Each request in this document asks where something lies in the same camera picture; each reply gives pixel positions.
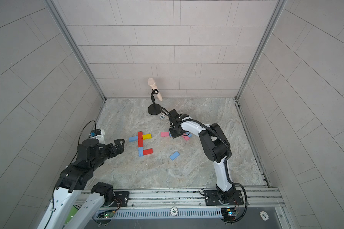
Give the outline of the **pink block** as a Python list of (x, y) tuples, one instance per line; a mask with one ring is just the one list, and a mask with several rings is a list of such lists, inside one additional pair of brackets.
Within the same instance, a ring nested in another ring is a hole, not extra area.
[(170, 133), (169, 133), (169, 132), (161, 132), (161, 133), (160, 133), (160, 136), (161, 136), (161, 137), (169, 137), (169, 136), (170, 136)]
[(185, 136), (185, 135), (183, 135), (182, 138), (183, 138), (184, 140), (186, 140), (186, 141), (188, 141), (188, 140), (190, 139), (189, 136)]

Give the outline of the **red stem block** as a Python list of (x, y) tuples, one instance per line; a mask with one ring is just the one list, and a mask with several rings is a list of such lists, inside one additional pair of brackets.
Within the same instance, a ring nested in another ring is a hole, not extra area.
[(138, 132), (138, 140), (143, 140), (142, 136), (143, 136), (142, 131), (139, 131)]

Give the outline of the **yellow block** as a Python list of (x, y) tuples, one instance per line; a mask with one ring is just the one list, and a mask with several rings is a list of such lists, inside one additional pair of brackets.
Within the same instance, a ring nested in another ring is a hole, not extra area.
[(152, 138), (152, 134), (145, 134), (145, 135), (142, 135), (142, 139), (143, 140), (147, 140), (147, 139), (151, 139)]

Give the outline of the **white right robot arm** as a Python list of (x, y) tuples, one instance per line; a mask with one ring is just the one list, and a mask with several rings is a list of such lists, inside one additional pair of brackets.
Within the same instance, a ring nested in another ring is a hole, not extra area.
[(236, 192), (235, 184), (228, 171), (228, 159), (232, 156), (230, 144), (216, 123), (205, 125), (189, 116), (169, 117), (170, 133), (173, 138), (188, 132), (199, 137), (206, 157), (213, 162), (217, 176), (217, 196), (221, 203), (229, 204)]

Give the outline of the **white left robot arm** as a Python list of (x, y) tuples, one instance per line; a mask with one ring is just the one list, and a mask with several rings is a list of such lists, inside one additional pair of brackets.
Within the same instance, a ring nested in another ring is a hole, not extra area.
[(125, 141), (117, 139), (108, 145), (98, 139), (84, 140), (77, 146), (77, 159), (60, 174), (52, 192), (52, 199), (38, 225), (39, 229), (83, 229), (101, 207), (127, 205), (128, 197), (119, 196), (111, 184), (99, 182), (73, 218), (66, 222), (75, 201), (83, 192), (94, 171), (110, 158), (123, 153)]

